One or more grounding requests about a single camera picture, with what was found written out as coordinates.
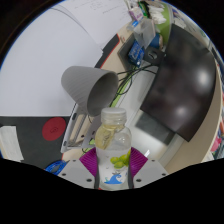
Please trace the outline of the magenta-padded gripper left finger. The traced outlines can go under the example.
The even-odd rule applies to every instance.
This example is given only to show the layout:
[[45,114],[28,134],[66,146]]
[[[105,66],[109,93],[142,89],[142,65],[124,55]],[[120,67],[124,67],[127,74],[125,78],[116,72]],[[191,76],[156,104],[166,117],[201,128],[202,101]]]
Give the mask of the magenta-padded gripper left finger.
[[98,188],[98,164],[96,149],[93,148],[79,159],[70,160],[59,176],[78,186],[97,189]]

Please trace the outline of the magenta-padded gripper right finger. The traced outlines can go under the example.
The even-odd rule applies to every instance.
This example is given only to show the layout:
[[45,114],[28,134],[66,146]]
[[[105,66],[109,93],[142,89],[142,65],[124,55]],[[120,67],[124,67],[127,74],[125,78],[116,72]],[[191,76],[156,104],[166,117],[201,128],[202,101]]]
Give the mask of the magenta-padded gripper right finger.
[[167,171],[157,160],[148,159],[137,149],[131,149],[128,176],[130,189],[141,188],[167,175]]

